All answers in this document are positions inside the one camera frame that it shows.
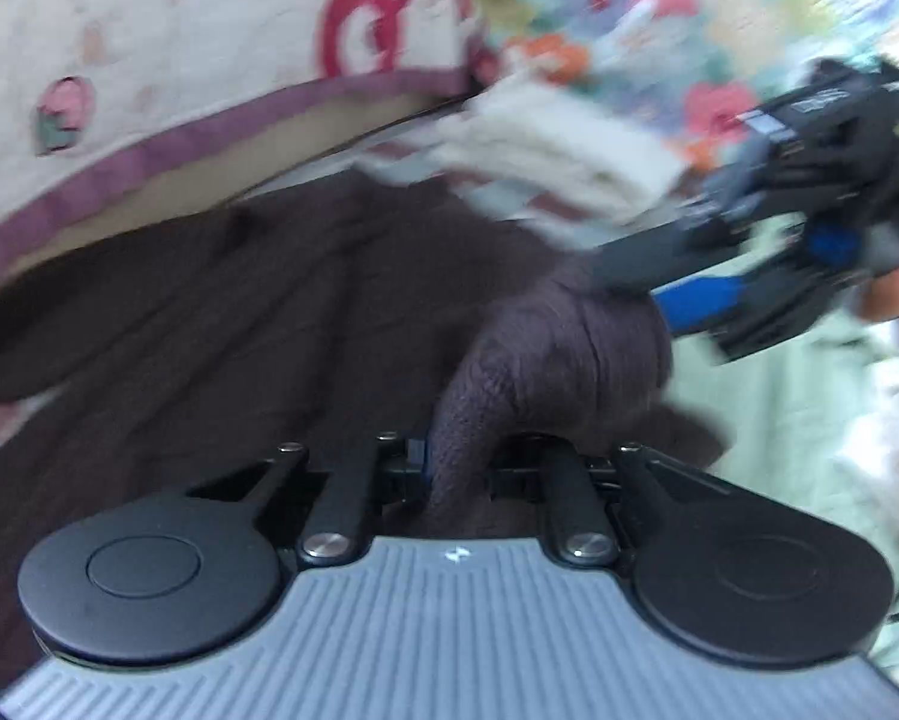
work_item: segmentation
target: floral fabric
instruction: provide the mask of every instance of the floral fabric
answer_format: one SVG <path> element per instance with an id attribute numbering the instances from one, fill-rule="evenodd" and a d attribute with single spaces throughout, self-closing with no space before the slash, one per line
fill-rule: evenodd
<path id="1" fill-rule="evenodd" d="M 489 55 L 518 47 L 544 60 L 550 79 L 704 167 L 731 156 L 736 115 L 798 85 L 812 59 L 899 60 L 899 0 L 475 1 Z M 490 76 L 499 66 L 481 64 Z"/>

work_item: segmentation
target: gray ribbed plate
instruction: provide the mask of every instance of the gray ribbed plate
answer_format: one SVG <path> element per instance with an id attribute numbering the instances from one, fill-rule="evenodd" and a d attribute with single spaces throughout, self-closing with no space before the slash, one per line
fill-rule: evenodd
<path id="1" fill-rule="evenodd" d="M 862 658 L 801 672 L 715 664 L 657 634 L 616 579 L 519 541 L 377 538 L 308 571 L 259 630 L 147 673 L 45 661 L 11 720 L 899 720 Z"/>

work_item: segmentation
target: round black cover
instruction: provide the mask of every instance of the round black cover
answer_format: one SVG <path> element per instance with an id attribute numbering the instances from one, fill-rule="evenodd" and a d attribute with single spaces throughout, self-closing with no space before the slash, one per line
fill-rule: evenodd
<path id="1" fill-rule="evenodd" d="M 864 651 L 892 600 L 886 562 L 862 538 L 733 498 L 681 507 L 640 550 L 633 585 L 679 640 L 781 668 Z"/>
<path id="2" fill-rule="evenodd" d="M 19 571 L 37 635 L 85 661 L 157 665 L 238 637 L 275 602 L 278 557 L 232 504 L 155 495 L 77 522 Z"/>

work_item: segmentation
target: purple trim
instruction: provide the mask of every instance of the purple trim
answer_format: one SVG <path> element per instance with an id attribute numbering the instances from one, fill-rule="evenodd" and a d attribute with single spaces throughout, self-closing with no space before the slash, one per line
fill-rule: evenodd
<path id="1" fill-rule="evenodd" d="M 464 68 L 340 76 L 280 89 L 206 119 L 160 132 L 67 178 L 3 220 L 0 274 L 17 257 L 47 244 L 62 228 L 115 204 L 127 191 L 139 189 L 155 175 L 225 151 L 328 98 L 351 92 L 374 97 L 406 92 L 452 97 L 466 88 Z"/>

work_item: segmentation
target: silver screw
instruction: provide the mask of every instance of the silver screw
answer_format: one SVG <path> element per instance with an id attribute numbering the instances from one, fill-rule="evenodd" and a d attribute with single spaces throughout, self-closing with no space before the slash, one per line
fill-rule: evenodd
<path id="1" fill-rule="evenodd" d="M 566 539 L 566 550 L 573 557 L 596 560 L 606 557 L 614 549 L 614 543 L 602 533 L 576 533 Z"/>
<path id="2" fill-rule="evenodd" d="M 309 557 L 340 557 L 350 548 L 350 540 L 342 533 L 313 533 L 302 549 Z"/>

